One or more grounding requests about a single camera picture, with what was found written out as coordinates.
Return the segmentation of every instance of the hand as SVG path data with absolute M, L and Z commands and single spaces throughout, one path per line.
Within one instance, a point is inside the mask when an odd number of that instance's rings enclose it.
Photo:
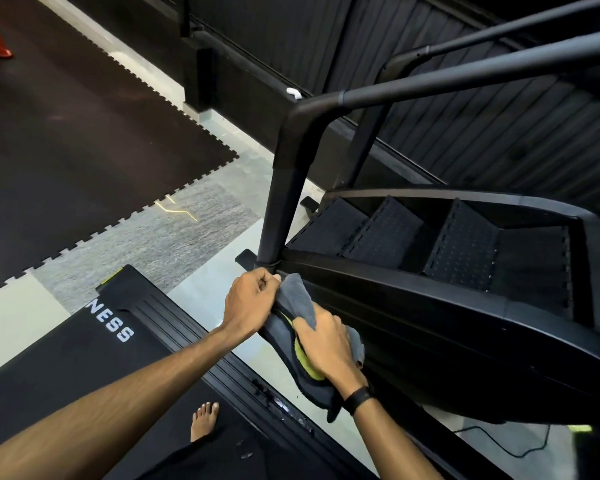
M 239 343 L 256 333 L 271 313 L 280 288 L 280 275 L 263 267 L 243 273 L 231 285 L 224 299 L 221 327 L 234 334 Z
M 294 320 L 294 328 L 313 366 L 338 389 L 344 399 L 362 386 L 367 379 L 353 362 L 349 334 L 342 320 L 314 303 L 315 330 L 304 318 Z

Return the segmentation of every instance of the handrail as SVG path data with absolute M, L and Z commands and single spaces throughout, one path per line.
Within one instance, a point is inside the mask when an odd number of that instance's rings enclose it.
M 258 263 L 273 270 L 322 133 L 354 109 L 600 64 L 600 32 L 296 103 L 280 127 Z
M 508 35 L 535 27 L 542 23 L 558 20 L 565 16 L 600 8 L 600 0 L 579 0 L 574 3 L 551 8 L 533 15 L 502 23 L 494 27 L 474 32 L 464 37 L 442 42 L 436 45 L 417 47 L 400 54 L 393 55 L 378 71 L 375 84 L 407 77 L 416 67 L 424 64 L 436 55 L 448 54 L 455 50 L 471 47 L 479 43 L 497 40 Z M 358 129 L 353 136 L 345 163 L 338 172 L 333 188 L 350 188 L 355 184 L 360 170 L 373 146 L 384 120 L 391 110 L 392 104 L 374 106 L 367 109 L 360 119 Z

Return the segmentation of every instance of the cord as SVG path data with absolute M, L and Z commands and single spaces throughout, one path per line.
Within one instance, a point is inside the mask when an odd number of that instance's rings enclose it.
M 524 458 L 526 457 L 529 453 L 534 452 L 534 451 L 542 451 L 546 448 L 547 443 L 549 442 L 549 432 L 551 431 L 551 425 L 548 424 L 546 426 L 546 433 L 544 435 L 544 443 L 542 444 L 542 446 L 536 447 L 536 448 L 531 448 L 527 451 L 525 451 L 524 453 L 522 453 L 521 455 L 516 455 L 515 453 L 512 453 L 511 451 L 507 450 L 506 448 L 504 448 L 504 446 L 502 446 L 500 443 L 498 443 L 495 438 L 493 436 L 491 436 L 487 430 L 485 430 L 485 428 L 482 428 L 481 426 L 470 426 L 468 428 L 462 428 L 462 429 L 458 429 L 456 431 L 454 431 L 454 433 L 464 433 L 465 431 L 471 431 L 472 429 L 479 429 L 481 432 L 483 432 L 485 435 L 487 435 L 491 441 L 493 441 L 494 443 L 497 444 L 497 446 L 500 447 L 501 450 L 504 451 L 504 453 L 507 453 L 508 455 L 511 455 L 513 458 Z

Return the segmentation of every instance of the black wristband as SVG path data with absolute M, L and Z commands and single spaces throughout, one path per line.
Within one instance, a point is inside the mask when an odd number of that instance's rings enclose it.
M 353 416 L 353 413 L 356 412 L 358 406 L 372 397 L 371 390 L 367 386 L 362 386 L 345 399 L 344 409 Z

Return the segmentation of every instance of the foot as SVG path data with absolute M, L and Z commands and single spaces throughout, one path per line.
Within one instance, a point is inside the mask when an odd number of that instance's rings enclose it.
M 191 423 L 191 442 L 199 440 L 214 430 L 216 419 L 220 411 L 220 404 L 205 403 L 193 413 L 193 422 Z

